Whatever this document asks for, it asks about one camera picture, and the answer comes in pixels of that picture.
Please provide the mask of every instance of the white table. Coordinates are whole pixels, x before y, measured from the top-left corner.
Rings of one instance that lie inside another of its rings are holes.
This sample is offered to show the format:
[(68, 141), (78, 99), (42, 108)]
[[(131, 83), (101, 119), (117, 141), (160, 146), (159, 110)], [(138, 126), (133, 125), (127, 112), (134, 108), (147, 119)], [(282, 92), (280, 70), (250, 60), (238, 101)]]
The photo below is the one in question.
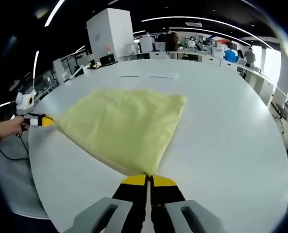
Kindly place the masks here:
[[(149, 77), (160, 75), (176, 78)], [(158, 174), (176, 181), (186, 200), (219, 217), (228, 233), (267, 233), (279, 222), (288, 204), (283, 140), (267, 107), (238, 74), (185, 60), (120, 62), (59, 86), (35, 112), (64, 113), (104, 87), (186, 95)], [(124, 178), (55, 129), (31, 129), (29, 141), (34, 182), (59, 231), (86, 207), (111, 197)]]

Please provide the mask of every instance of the ceiling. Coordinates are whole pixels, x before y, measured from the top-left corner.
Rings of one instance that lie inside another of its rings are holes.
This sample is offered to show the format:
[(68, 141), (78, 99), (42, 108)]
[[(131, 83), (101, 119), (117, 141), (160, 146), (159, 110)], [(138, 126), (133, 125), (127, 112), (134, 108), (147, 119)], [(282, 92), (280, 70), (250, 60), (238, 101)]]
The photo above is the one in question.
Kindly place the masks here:
[[(183, 1), (165, 0), (111, 0), (101, 3), (92, 0), (65, 0), (51, 24), (44, 24), (57, 0), (0, 1), (0, 93), (11, 82), (32, 71), (34, 56), (39, 50), (36, 74), (50, 68), (52, 61), (75, 52), (83, 45), (89, 47), (85, 22), (107, 7), (131, 12), (133, 31), (150, 33), (167, 27), (187, 27), (185, 22), (195, 19), (163, 19), (141, 22), (144, 19), (166, 16), (192, 16), (219, 20), (240, 27), (257, 36), (275, 37), (266, 19), (254, 8), (240, 0)], [(236, 38), (247, 34), (231, 27), (201, 21), (202, 29), (228, 34)]]

